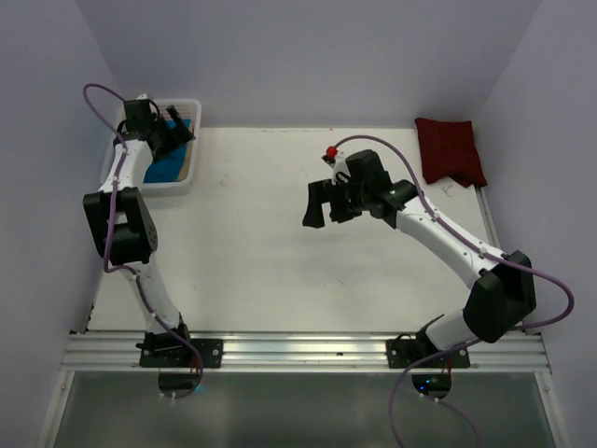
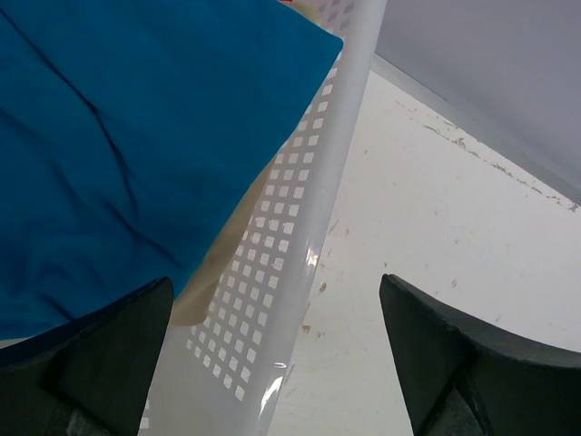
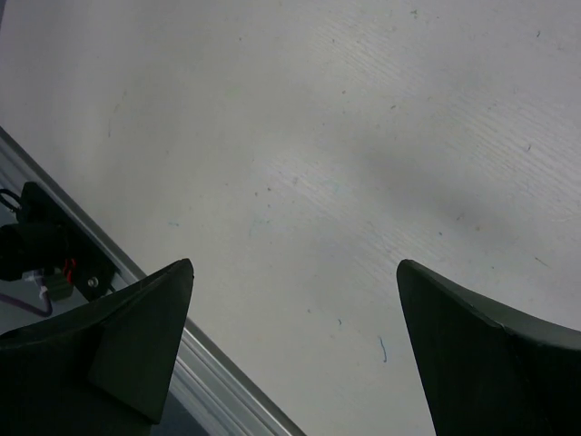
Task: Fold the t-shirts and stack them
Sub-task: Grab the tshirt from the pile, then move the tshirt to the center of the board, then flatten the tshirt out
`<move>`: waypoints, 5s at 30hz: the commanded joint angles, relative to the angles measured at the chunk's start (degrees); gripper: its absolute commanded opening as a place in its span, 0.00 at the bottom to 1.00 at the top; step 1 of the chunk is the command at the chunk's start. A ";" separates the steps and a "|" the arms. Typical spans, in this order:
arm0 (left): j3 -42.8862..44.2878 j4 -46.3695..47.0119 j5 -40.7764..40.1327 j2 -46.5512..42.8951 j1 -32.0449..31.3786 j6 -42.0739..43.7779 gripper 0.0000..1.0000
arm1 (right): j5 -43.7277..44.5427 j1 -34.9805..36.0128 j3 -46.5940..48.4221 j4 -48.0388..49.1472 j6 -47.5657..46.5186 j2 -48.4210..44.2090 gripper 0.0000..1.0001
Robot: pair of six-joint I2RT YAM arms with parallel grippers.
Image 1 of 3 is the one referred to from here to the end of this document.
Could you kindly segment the blue t shirt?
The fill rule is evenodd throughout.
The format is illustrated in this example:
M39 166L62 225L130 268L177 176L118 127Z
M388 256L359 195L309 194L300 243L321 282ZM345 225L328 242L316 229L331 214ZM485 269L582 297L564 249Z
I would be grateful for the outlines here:
M190 141L174 150L165 159L151 164L146 170L144 183L177 183L185 180L190 164L192 146L193 142Z

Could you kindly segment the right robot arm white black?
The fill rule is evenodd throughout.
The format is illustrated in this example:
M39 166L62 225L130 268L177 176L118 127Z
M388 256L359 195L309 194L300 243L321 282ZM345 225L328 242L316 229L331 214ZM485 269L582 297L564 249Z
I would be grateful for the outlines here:
M320 229L327 217L343 223L369 213L429 249L469 290L463 309L441 315L416 332L413 359L433 367L460 343L475 339L495 343L535 309L530 274L491 260L502 254L495 247L484 245L478 251L466 247L440 225L442 215L423 204L413 183L391 180L375 151L345 157L329 147L322 159L332 176L309 184L303 226ZM327 216L325 203L330 205Z

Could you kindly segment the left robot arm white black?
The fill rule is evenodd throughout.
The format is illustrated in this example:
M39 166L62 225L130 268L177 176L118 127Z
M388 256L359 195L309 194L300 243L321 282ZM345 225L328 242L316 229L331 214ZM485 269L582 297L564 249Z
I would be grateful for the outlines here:
M121 273L142 309L146 332L138 345L141 366L195 366L199 353L158 270L158 231L141 191L147 169L195 136L172 105L161 112L143 95L124 102L123 108L113 163L98 191L84 196L84 212L105 272Z

